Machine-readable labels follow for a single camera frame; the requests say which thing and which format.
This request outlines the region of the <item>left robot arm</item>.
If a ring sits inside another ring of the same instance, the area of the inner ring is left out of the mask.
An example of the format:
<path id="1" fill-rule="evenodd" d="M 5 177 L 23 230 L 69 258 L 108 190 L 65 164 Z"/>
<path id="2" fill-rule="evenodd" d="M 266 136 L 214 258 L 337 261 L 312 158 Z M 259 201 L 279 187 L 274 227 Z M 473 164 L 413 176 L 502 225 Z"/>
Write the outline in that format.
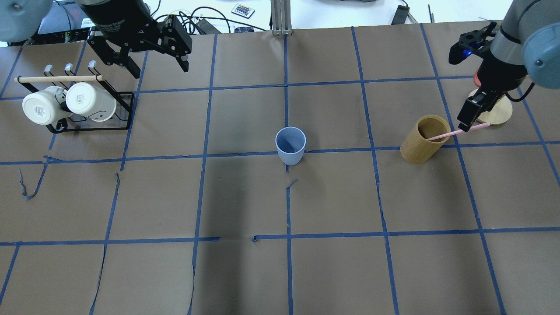
<path id="1" fill-rule="evenodd" d="M 52 4 L 52 0 L 3 0 L 1 40 L 22 42 L 32 37 Z M 77 5 L 94 24 L 87 42 L 104 64 L 124 67 L 139 78 L 140 68 L 129 54 L 154 50 L 174 57 L 188 72 L 193 42 L 175 14 L 159 22 L 142 0 L 78 0 Z"/>

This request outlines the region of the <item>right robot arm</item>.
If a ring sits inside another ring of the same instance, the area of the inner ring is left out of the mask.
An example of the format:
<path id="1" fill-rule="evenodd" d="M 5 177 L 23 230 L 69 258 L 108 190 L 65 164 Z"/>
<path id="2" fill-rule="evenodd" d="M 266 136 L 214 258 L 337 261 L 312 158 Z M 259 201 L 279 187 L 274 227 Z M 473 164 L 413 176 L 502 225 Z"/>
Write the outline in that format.
<path id="1" fill-rule="evenodd" d="M 475 77 L 479 88 L 464 102 L 458 127 L 468 132 L 526 77 L 543 88 L 560 86 L 560 4 L 557 0 L 514 0 L 501 24 L 461 34 L 448 61 L 459 64 L 470 55 L 482 58 Z"/>

